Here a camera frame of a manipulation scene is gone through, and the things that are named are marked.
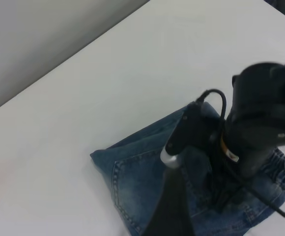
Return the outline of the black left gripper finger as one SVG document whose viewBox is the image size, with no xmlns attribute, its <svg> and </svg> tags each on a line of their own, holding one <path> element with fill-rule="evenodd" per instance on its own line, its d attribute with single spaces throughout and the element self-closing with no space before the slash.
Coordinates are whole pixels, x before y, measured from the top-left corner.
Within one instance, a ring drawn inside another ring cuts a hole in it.
<svg viewBox="0 0 285 236">
<path fill-rule="evenodd" d="M 170 236 L 172 234 L 173 177 L 173 170 L 167 169 L 164 173 L 164 186 L 160 200 L 142 236 Z"/>
</svg>

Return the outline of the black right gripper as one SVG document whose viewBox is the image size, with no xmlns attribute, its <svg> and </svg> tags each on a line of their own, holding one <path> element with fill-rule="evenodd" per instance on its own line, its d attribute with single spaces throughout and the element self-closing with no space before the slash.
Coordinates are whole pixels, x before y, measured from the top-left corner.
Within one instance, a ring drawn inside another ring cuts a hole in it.
<svg viewBox="0 0 285 236">
<path fill-rule="evenodd" d="M 221 213 L 241 190 L 241 184 L 237 181 L 226 181 L 221 184 L 216 176 L 230 178 L 231 174 L 225 165 L 225 154 L 221 149 L 221 134 L 224 127 L 224 119 L 218 117 L 200 116 L 195 123 L 195 130 L 190 144 L 204 152 L 210 161 L 212 173 L 206 175 L 207 189 L 211 195 L 211 204 L 215 210 Z M 180 169 L 176 174 L 177 196 L 177 235 L 194 236 L 194 231 L 188 211 L 187 192 L 183 174 Z"/>
</svg>

